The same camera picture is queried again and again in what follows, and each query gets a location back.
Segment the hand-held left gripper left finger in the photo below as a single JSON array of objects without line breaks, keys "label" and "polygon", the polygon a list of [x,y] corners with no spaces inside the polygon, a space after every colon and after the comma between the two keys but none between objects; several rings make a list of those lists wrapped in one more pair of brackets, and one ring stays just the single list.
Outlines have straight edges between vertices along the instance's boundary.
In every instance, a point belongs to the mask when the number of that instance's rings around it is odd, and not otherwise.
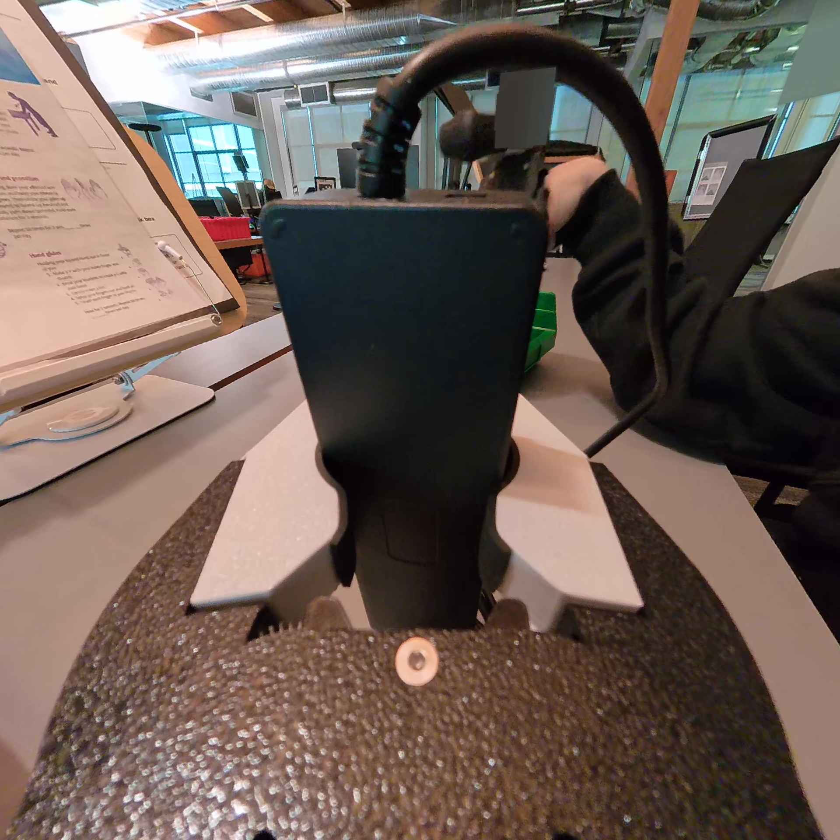
[{"label": "hand-held left gripper left finger", "polygon": [[314,599],[334,596],[351,626],[367,631],[360,587],[340,582],[333,558],[347,526],[345,494],[302,402],[247,453],[190,607],[267,606],[295,625]]}]

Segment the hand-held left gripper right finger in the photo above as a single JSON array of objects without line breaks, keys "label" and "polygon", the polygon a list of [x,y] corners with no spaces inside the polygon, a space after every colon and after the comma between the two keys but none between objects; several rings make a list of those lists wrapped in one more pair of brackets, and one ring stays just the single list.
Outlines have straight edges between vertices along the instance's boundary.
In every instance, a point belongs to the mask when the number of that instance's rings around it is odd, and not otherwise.
[{"label": "hand-held left gripper right finger", "polygon": [[558,629],[569,606],[639,613],[643,597],[584,452],[523,395],[511,441],[518,467],[496,501],[510,559],[495,593],[524,604],[538,633]]}]

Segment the black usb hub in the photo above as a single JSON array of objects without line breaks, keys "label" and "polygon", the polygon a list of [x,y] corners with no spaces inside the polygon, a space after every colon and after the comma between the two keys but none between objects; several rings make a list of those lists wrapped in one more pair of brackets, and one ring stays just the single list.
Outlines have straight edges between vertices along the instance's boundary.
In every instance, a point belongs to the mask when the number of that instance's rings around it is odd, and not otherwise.
[{"label": "black usb hub", "polygon": [[321,462],[335,560],[375,629],[472,630],[547,250],[524,192],[331,190],[260,233]]}]

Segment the green plastic bin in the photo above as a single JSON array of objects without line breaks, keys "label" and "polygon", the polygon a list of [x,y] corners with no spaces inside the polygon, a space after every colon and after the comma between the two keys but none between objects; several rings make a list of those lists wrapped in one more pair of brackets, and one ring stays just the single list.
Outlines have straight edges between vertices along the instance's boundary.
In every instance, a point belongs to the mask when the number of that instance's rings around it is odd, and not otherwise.
[{"label": "green plastic bin", "polygon": [[554,293],[540,291],[535,308],[524,374],[529,373],[550,352],[557,338],[557,300]]}]

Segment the person's right forearm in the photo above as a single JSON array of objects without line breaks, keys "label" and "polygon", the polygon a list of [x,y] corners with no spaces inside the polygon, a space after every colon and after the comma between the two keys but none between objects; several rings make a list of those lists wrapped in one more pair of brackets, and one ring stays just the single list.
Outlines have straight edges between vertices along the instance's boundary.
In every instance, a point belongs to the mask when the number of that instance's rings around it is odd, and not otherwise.
[{"label": "person's right forearm", "polygon": [[[605,163],[582,163],[592,174],[557,241],[581,265],[572,291],[576,321],[628,410],[654,379],[641,210]],[[650,423],[722,458],[802,468],[815,487],[838,486],[838,270],[719,298],[710,280],[689,273],[672,223],[668,246],[671,378]]]}]

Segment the person's right hand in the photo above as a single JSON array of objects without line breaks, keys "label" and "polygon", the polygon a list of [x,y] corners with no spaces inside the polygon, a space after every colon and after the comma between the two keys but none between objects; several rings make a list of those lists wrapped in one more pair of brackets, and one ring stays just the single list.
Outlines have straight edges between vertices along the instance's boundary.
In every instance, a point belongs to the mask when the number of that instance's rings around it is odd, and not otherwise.
[{"label": "person's right hand", "polygon": [[543,183],[552,249],[556,236],[571,220],[583,196],[604,175],[613,174],[600,157],[582,156],[558,164],[547,174]]}]

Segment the wooden document stand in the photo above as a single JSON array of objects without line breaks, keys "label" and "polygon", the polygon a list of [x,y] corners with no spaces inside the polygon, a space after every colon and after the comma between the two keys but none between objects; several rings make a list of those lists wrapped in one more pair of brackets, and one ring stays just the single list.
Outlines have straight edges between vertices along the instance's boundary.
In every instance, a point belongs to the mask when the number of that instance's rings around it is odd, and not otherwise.
[{"label": "wooden document stand", "polygon": [[[36,3],[20,3],[58,55],[45,61],[46,68],[61,62],[89,79]],[[180,352],[239,327],[220,317],[214,335],[156,343],[149,335],[6,373],[1,363],[2,502],[210,403],[214,392],[209,387],[178,383],[153,371]]]}]

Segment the red plastic bin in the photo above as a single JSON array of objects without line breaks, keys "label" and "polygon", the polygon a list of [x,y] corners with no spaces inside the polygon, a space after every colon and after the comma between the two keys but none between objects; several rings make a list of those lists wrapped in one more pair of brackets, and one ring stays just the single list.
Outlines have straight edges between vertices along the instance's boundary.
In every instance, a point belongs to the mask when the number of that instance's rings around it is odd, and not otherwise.
[{"label": "red plastic bin", "polygon": [[208,235],[214,242],[252,239],[256,236],[248,217],[199,217]]}]

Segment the black framed notice board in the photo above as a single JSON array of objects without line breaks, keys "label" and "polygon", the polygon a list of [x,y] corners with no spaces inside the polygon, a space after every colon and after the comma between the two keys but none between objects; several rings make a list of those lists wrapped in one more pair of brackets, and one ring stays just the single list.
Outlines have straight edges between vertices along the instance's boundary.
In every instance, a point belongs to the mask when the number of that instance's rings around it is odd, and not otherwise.
[{"label": "black framed notice board", "polygon": [[686,192],[684,220],[704,221],[710,217],[742,163],[763,158],[775,121],[775,116],[769,115],[705,135]]}]

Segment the black chair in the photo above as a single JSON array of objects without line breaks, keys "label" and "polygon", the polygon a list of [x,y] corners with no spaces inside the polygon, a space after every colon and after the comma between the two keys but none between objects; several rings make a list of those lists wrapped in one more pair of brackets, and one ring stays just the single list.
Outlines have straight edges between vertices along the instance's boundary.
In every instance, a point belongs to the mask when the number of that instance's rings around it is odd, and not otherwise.
[{"label": "black chair", "polygon": [[686,278],[704,281],[713,303],[731,297],[816,184],[838,145],[835,138],[768,160],[744,161],[686,248]]}]

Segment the laminated exercise sheet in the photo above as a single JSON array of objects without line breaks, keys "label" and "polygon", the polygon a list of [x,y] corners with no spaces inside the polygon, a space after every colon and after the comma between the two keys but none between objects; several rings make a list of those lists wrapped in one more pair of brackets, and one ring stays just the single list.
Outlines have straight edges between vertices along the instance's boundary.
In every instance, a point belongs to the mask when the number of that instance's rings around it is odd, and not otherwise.
[{"label": "laminated exercise sheet", "polygon": [[131,340],[214,335],[221,319],[177,269],[59,100],[58,55],[2,2],[2,372]]}]

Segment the white instruction sheet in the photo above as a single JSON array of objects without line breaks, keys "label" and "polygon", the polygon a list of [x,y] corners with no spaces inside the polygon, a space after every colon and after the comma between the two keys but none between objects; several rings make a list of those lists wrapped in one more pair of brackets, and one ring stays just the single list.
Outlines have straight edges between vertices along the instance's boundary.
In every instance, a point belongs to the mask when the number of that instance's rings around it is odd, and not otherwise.
[{"label": "white instruction sheet", "polygon": [[148,141],[125,128],[90,80],[59,62],[35,71],[138,217],[164,267],[173,269],[225,323],[245,321],[235,278],[168,166]]}]

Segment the wooden post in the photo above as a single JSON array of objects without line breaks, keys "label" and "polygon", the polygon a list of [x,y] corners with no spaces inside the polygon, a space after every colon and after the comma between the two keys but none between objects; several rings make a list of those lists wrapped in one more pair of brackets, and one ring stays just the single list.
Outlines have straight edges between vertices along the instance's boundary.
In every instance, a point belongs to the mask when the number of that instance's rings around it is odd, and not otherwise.
[{"label": "wooden post", "polygon": [[699,5],[699,1],[673,1],[668,7],[644,105],[658,144],[665,132]]}]

